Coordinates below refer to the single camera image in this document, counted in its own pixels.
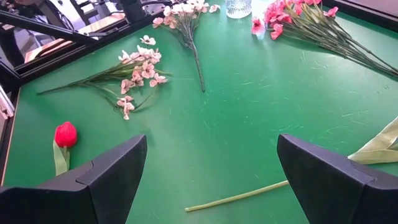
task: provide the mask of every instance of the green tabletop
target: green tabletop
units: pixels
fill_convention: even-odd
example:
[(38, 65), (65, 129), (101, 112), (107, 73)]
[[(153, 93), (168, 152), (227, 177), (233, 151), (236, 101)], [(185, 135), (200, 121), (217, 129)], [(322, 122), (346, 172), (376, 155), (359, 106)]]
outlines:
[[(258, 40), (250, 16), (229, 19), (223, 1), (214, 3), (221, 12), (203, 16), (195, 36), (205, 93), (192, 53), (152, 26), (24, 85), (4, 185), (35, 186), (54, 177), (53, 134), (71, 121), (79, 133), (71, 168), (147, 135), (146, 166), (128, 223), (308, 223), (289, 186), (197, 212), (184, 208), (285, 180), (276, 153), (280, 133), (346, 156), (357, 151), (398, 115), (398, 83), (301, 42), (273, 41), (269, 34)], [(342, 13), (337, 20), (398, 67), (396, 33)], [(121, 50), (136, 51), (146, 34), (162, 53), (158, 68), (174, 78), (129, 121), (88, 89), (36, 95), (115, 65)], [(396, 164), (373, 167), (398, 175)]]

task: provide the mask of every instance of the green leaf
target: green leaf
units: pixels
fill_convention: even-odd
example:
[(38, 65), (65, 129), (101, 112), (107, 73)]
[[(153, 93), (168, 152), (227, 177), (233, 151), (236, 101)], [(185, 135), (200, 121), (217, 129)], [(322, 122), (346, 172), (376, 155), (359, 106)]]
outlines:
[(65, 160), (62, 150), (58, 147), (57, 143), (54, 141), (52, 143), (53, 153), (54, 153), (54, 163), (55, 163), (55, 175), (58, 176), (68, 171), (69, 169), (69, 159)]
[(392, 145), (397, 138), (398, 117), (348, 159), (361, 164), (398, 162), (398, 151), (394, 150), (397, 145)]

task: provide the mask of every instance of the tulip leaf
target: tulip leaf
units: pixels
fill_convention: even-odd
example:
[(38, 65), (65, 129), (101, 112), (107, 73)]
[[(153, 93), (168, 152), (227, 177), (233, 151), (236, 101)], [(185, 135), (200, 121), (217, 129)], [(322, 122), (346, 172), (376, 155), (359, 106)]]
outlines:
[(397, 145), (398, 117), (389, 123), (379, 134), (366, 143), (360, 150), (348, 156), (348, 159), (360, 164), (398, 162)]
[(53, 147), (53, 153), (54, 153), (55, 175), (60, 175), (64, 172), (68, 171), (68, 168), (69, 168), (68, 162), (69, 161), (65, 160), (63, 153), (62, 153), (62, 149), (60, 149), (58, 147), (58, 145), (55, 141), (53, 142), (52, 147)]

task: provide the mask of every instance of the red tulip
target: red tulip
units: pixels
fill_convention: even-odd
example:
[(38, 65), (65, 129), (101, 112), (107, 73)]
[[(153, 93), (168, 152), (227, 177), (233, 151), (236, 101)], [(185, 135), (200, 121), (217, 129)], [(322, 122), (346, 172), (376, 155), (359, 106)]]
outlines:
[(55, 130), (54, 140), (59, 147), (72, 147), (77, 142), (76, 128), (67, 121)]

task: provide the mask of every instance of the green table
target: green table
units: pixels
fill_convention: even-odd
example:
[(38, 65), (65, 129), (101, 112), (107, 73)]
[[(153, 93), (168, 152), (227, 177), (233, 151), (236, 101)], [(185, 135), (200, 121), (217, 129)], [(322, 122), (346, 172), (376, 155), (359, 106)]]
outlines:
[[(280, 133), (342, 155), (357, 151), (398, 115), (398, 83), (300, 42), (257, 40), (250, 17), (229, 19), (222, 1), (210, 3), (221, 12), (203, 16), (195, 37), (205, 93), (192, 53), (168, 31), (145, 27), (21, 88), (4, 185), (35, 186), (54, 177), (53, 134), (71, 121), (79, 132), (72, 168), (147, 135), (128, 223), (308, 223), (289, 186), (193, 213), (184, 208), (285, 180), (275, 148)], [(342, 13), (337, 20), (398, 67), (396, 33)], [(158, 68), (175, 77), (130, 121), (84, 88), (36, 95), (115, 65), (121, 50), (136, 51), (145, 34), (162, 53)], [(398, 174), (396, 164), (373, 167)]]

